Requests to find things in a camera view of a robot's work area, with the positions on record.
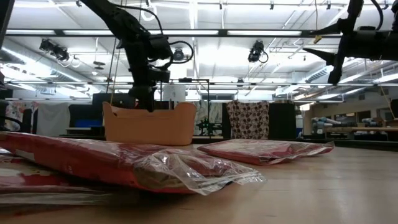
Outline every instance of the ceiling light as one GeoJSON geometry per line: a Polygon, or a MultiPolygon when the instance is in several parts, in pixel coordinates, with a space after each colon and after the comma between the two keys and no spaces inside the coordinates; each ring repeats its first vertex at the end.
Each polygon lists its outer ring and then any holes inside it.
{"type": "Polygon", "coordinates": [[[339,84],[337,84],[337,86],[374,86],[374,84],[370,84],[370,83],[365,83],[365,84],[362,84],[362,83],[347,83],[347,84],[339,83],[339,84]]]}
{"type": "Polygon", "coordinates": [[[6,31],[7,35],[12,34],[27,34],[27,35],[55,35],[54,30],[28,30],[28,29],[8,29],[6,31]]]}
{"type": "Polygon", "coordinates": [[[70,2],[70,3],[58,3],[58,4],[42,4],[42,3],[18,3],[15,2],[14,7],[26,7],[26,8],[37,8],[37,9],[42,9],[42,8],[50,8],[50,7],[73,7],[76,6],[75,2],[70,2]]]}
{"type": "Polygon", "coordinates": [[[362,75],[352,75],[352,76],[350,76],[350,77],[348,77],[348,78],[345,78],[345,79],[343,79],[343,80],[340,80],[339,83],[351,82],[351,81],[353,81],[353,80],[355,80],[355,79],[357,79],[357,78],[359,78],[359,77],[361,77],[361,76],[362,76],[362,75]]]}
{"type": "Polygon", "coordinates": [[[330,98],[336,97],[338,95],[339,94],[326,94],[326,95],[319,96],[318,99],[319,100],[326,100],[326,99],[330,99],[330,98]]]}
{"type": "Polygon", "coordinates": [[[378,86],[398,86],[398,83],[397,84],[394,84],[394,83],[386,83],[386,84],[378,84],[378,86]]]}
{"type": "Polygon", "coordinates": [[[77,98],[87,98],[86,94],[81,93],[76,90],[71,90],[71,89],[65,88],[65,87],[57,88],[57,92],[65,95],[65,96],[72,96],[72,97],[77,97],[77,98]]]}
{"type": "MultiPolygon", "coordinates": [[[[25,55],[21,55],[21,54],[19,54],[19,53],[16,53],[16,52],[14,52],[14,51],[12,51],[12,50],[9,50],[9,49],[7,49],[7,48],[4,48],[4,47],[2,48],[2,50],[6,51],[6,52],[8,52],[8,53],[10,53],[10,54],[12,54],[13,56],[15,56],[15,57],[17,57],[17,58],[19,58],[19,59],[21,59],[21,60],[23,60],[23,61],[25,61],[26,66],[29,66],[29,67],[28,67],[28,70],[32,69],[32,70],[33,70],[33,73],[34,73],[35,71],[39,71],[39,70],[40,70],[40,71],[37,72],[37,73],[46,71],[46,72],[45,72],[45,75],[50,75],[50,74],[51,74],[52,68],[50,68],[50,67],[48,67],[48,66],[46,66],[46,65],[44,65],[44,64],[42,64],[42,63],[40,63],[40,62],[36,62],[35,60],[33,60],[33,59],[29,58],[29,57],[26,57],[25,55]]],[[[73,76],[71,76],[71,75],[69,75],[69,74],[67,74],[67,73],[65,73],[65,72],[61,72],[60,70],[58,70],[57,73],[62,74],[62,75],[64,75],[64,76],[66,76],[66,77],[72,79],[73,81],[81,82],[80,79],[75,78],[75,77],[73,77],[73,76]]]]}
{"type": "Polygon", "coordinates": [[[218,30],[165,30],[164,34],[165,35],[218,35],[218,30]]]}
{"type": "Polygon", "coordinates": [[[277,36],[300,36],[301,31],[291,30],[230,30],[228,35],[277,35],[277,36]]]}
{"type": "Polygon", "coordinates": [[[17,87],[17,88],[23,88],[23,89],[25,89],[25,90],[36,91],[35,88],[33,88],[33,87],[29,86],[29,85],[26,85],[26,84],[18,84],[18,85],[15,85],[15,84],[7,84],[7,85],[14,86],[14,87],[17,87]]]}
{"type": "Polygon", "coordinates": [[[351,90],[351,91],[348,91],[348,92],[344,93],[344,95],[350,95],[350,94],[356,93],[356,92],[364,90],[364,89],[365,88],[357,88],[355,90],[351,90]]]}
{"type": "Polygon", "coordinates": [[[382,83],[382,82],[388,82],[388,81],[392,81],[398,78],[398,74],[393,74],[393,75],[386,75],[383,76],[381,78],[378,78],[377,80],[375,80],[374,82],[376,83],[382,83]]]}
{"type": "Polygon", "coordinates": [[[64,30],[66,35],[113,35],[110,30],[64,30]]]}

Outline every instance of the patterned fabric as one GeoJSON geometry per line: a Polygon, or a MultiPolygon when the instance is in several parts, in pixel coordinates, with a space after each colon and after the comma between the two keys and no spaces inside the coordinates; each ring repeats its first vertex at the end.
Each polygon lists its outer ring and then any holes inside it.
{"type": "Polygon", "coordinates": [[[227,104],[227,109],[231,121],[232,138],[268,139],[268,102],[232,101],[227,104]]]}
{"type": "MultiPolygon", "coordinates": [[[[201,101],[195,101],[192,102],[196,107],[197,107],[197,114],[195,117],[195,132],[193,135],[200,135],[201,131],[196,124],[200,124],[201,120],[204,120],[205,118],[208,118],[208,102],[201,100],[201,101]]],[[[217,123],[220,124],[223,122],[223,104],[222,103],[212,103],[210,102],[210,117],[209,117],[209,122],[210,123],[217,123]]],[[[221,135],[222,131],[221,130],[215,130],[213,131],[214,135],[221,135]]]]}
{"type": "MultiPolygon", "coordinates": [[[[38,108],[38,103],[37,102],[9,102],[9,105],[7,106],[6,109],[6,116],[9,118],[14,118],[22,122],[22,119],[24,117],[24,111],[31,109],[32,110],[32,124],[33,126],[33,115],[35,111],[38,108]]],[[[19,130],[19,125],[15,122],[8,121],[6,120],[5,127],[9,129],[10,131],[18,131],[19,130]]]]}

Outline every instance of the black cable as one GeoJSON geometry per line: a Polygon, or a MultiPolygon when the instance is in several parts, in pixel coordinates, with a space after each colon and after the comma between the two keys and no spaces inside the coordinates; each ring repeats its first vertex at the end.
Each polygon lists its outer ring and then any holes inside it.
{"type": "Polygon", "coordinates": [[[261,63],[267,63],[268,60],[269,60],[269,56],[268,56],[267,52],[264,52],[264,54],[267,56],[267,60],[266,60],[265,62],[262,62],[262,61],[259,59],[259,62],[261,62],[261,63]]]}
{"type": "Polygon", "coordinates": [[[376,2],[376,0],[371,0],[372,3],[374,4],[374,6],[376,7],[377,11],[379,12],[379,16],[380,16],[380,21],[379,21],[379,25],[377,26],[376,30],[379,30],[381,28],[381,26],[383,25],[384,22],[384,15],[383,15],[383,11],[379,5],[379,3],[376,2]]]}
{"type": "Polygon", "coordinates": [[[157,20],[157,23],[158,23],[158,25],[159,25],[159,29],[160,29],[160,32],[163,34],[163,27],[162,27],[162,24],[160,23],[160,20],[159,20],[159,18],[157,17],[157,15],[154,13],[154,12],[152,12],[151,10],[149,10],[149,9],[144,9],[144,8],[141,8],[141,7],[135,7],[135,6],[123,6],[123,5],[119,5],[119,4],[115,4],[115,3],[111,3],[112,5],[114,5],[114,6],[116,6],[116,7],[120,7],[120,8],[125,8],[125,9],[135,9],[135,10],[142,10],[142,11],[146,11],[146,12],[148,12],[148,13],[150,13],[150,14],[152,14],[154,17],[155,17],[155,19],[157,20]]]}
{"type": "Polygon", "coordinates": [[[169,62],[167,62],[166,64],[164,64],[162,66],[155,66],[155,65],[149,65],[149,66],[154,67],[154,68],[158,68],[160,70],[167,70],[171,66],[171,64],[173,64],[173,61],[174,61],[174,58],[173,58],[173,55],[171,55],[170,59],[169,59],[169,62]]]}
{"type": "Polygon", "coordinates": [[[179,41],[176,41],[176,42],[171,42],[171,43],[169,43],[169,44],[170,44],[170,45],[174,45],[174,44],[179,44],[179,43],[188,45],[188,47],[191,49],[191,56],[190,56],[188,59],[186,59],[185,61],[182,61],[182,62],[173,62],[173,63],[174,63],[174,64],[183,64],[183,63],[187,63],[187,62],[191,61],[192,58],[193,58],[194,52],[193,52],[193,47],[192,47],[188,42],[183,41],[183,40],[179,40],[179,41]]]}

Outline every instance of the wooden table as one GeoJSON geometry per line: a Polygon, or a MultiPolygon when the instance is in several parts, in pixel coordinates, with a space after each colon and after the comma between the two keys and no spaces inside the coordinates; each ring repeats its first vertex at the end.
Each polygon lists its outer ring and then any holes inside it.
{"type": "Polygon", "coordinates": [[[129,208],[86,207],[2,219],[2,224],[397,223],[398,153],[337,147],[329,154],[258,167],[266,184],[209,196],[141,198],[129,208]]]}

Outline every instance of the plastic bag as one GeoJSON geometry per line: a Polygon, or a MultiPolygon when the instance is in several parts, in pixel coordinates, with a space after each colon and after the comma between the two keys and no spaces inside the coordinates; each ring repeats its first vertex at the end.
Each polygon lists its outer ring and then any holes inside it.
{"type": "Polygon", "coordinates": [[[314,144],[307,142],[232,139],[201,146],[209,155],[254,165],[272,165],[303,156],[314,156],[332,151],[333,142],[314,144]]]}
{"type": "Polygon", "coordinates": [[[0,146],[67,174],[152,192],[208,195],[227,183],[262,182],[256,170],[165,146],[2,133],[0,146]]]}
{"type": "Polygon", "coordinates": [[[118,195],[129,198],[128,203],[138,199],[137,192],[123,191],[54,172],[0,149],[0,204],[102,205],[118,195]]]}

